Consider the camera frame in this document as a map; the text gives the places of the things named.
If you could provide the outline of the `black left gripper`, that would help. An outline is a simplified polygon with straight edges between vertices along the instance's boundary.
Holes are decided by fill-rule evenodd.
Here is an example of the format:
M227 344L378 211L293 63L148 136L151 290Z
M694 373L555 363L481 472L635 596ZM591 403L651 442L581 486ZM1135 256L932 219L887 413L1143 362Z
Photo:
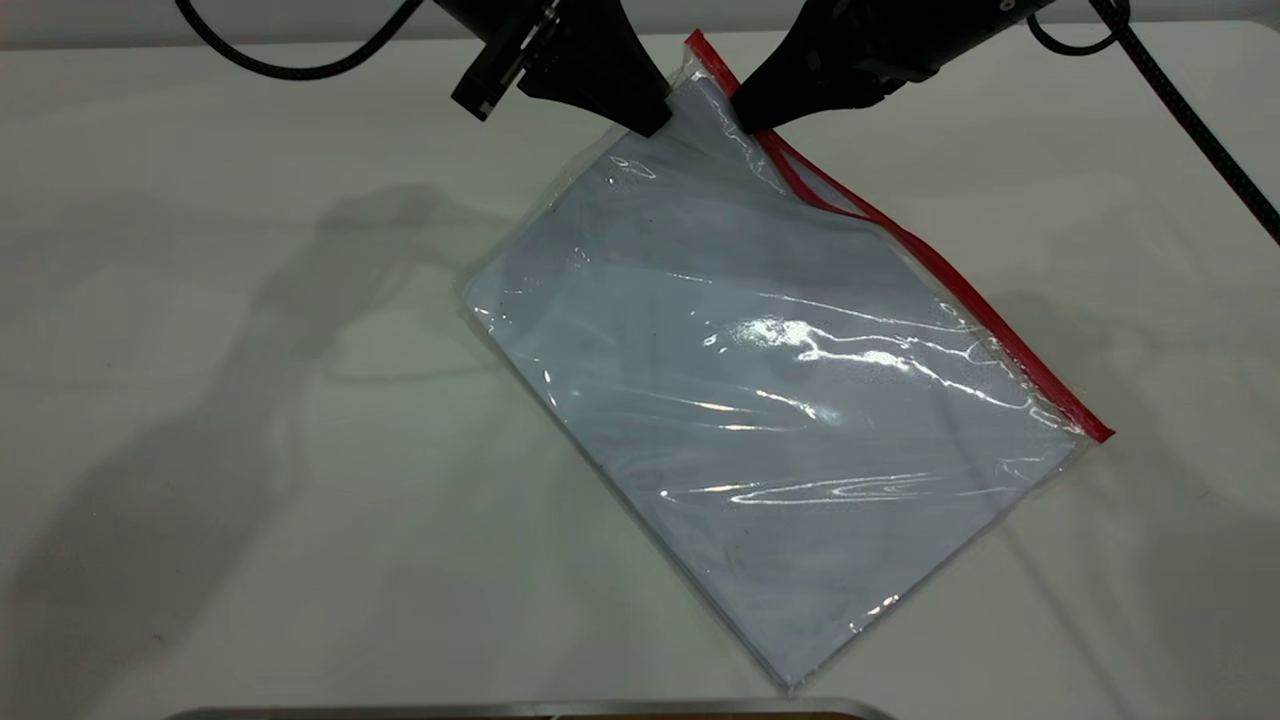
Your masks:
M512 85L645 138L671 118L669 83L620 1L438 1L484 47L451 97L485 122Z

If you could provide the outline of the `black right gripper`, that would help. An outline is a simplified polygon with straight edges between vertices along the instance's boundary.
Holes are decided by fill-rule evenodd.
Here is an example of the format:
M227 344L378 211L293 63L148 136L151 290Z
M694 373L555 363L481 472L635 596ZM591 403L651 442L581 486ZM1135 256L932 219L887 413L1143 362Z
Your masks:
M1050 1L810 1L815 17L733 92L749 133L867 109L1030 18Z

